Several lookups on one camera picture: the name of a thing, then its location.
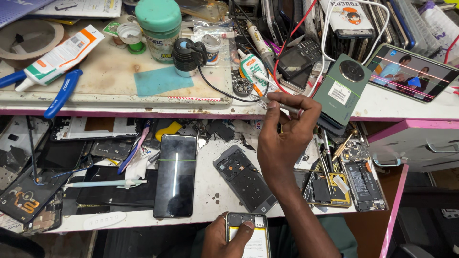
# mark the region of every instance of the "green jar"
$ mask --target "green jar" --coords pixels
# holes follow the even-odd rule
[[[173,63],[174,42],[181,37],[179,5],[174,0],[140,0],[135,14],[153,59]]]

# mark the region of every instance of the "white cable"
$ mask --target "white cable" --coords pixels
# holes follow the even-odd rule
[[[324,72],[325,57],[327,57],[327,59],[330,60],[330,61],[333,61],[333,62],[335,61],[333,58],[331,58],[327,54],[325,54],[325,42],[327,40],[328,27],[329,27],[329,24],[330,24],[330,14],[333,12],[333,8],[330,10],[331,1],[332,0],[329,0],[328,5],[327,5],[327,11],[325,12],[324,31],[322,32],[322,41],[321,41],[321,44],[320,44],[320,50],[322,50],[322,69],[320,70],[320,73],[317,76],[317,79],[314,82],[314,85],[313,85],[313,87],[311,89],[311,92],[308,94],[308,97],[311,97],[311,95],[314,93],[314,89],[317,86],[317,83],[319,82],[320,76]],[[334,5],[336,5],[337,3],[342,2],[342,1],[346,1],[346,0],[338,0],[338,1],[336,1],[334,3]],[[380,8],[384,9],[384,11],[386,12],[386,22],[384,23],[384,26],[381,29],[381,33],[379,33],[378,37],[376,38],[375,42],[373,43],[373,46],[371,47],[371,50],[368,53],[367,58],[365,58],[365,60],[362,62],[362,65],[364,65],[368,61],[368,59],[370,58],[371,53],[373,53],[373,50],[375,50],[376,44],[378,43],[379,39],[381,38],[381,36],[383,34],[383,31],[385,31],[385,29],[387,27],[387,24],[389,23],[390,13],[389,13],[388,8],[385,7],[384,5],[380,4],[380,3],[368,2],[368,1],[364,1],[364,0],[352,0],[352,1],[353,2],[358,2],[358,3],[361,3],[361,4],[379,6]]]

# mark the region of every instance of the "green rubber band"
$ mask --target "green rubber band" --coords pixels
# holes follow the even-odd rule
[[[195,159],[158,159],[159,161],[196,161]]]
[[[348,87],[346,87],[346,86],[342,85],[342,84],[341,84],[339,81],[337,81],[337,80],[333,79],[333,77],[331,77],[330,75],[325,75],[325,77],[330,77],[332,80],[336,81],[336,82],[337,82],[339,85],[343,86],[343,87],[344,87],[344,88],[346,88],[348,91],[350,91],[350,92],[354,93],[354,94],[355,94],[355,95],[356,95],[358,98],[360,98],[360,96],[359,96],[359,95],[357,95],[355,92],[353,92],[353,91],[352,91],[350,88],[348,88]]]

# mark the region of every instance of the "hand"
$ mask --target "hand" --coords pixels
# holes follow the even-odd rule
[[[275,92],[268,93],[267,97],[271,102],[258,137],[257,157],[269,189],[279,199],[290,191],[299,193],[293,166],[313,137],[322,105],[304,95]],[[292,113],[291,119],[288,118],[280,111],[279,102],[304,109],[300,119]],[[278,122],[282,124],[281,134],[277,133]]]
[[[253,234],[255,225],[246,221],[241,224],[234,239],[226,242],[226,214],[219,215],[206,227],[201,258],[241,258],[244,248]]]

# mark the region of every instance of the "red and white striped tape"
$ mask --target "red and white striped tape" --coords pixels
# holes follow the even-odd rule
[[[194,97],[177,97],[168,96],[169,99],[191,100],[191,101],[221,101],[220,98],[194,98]]]

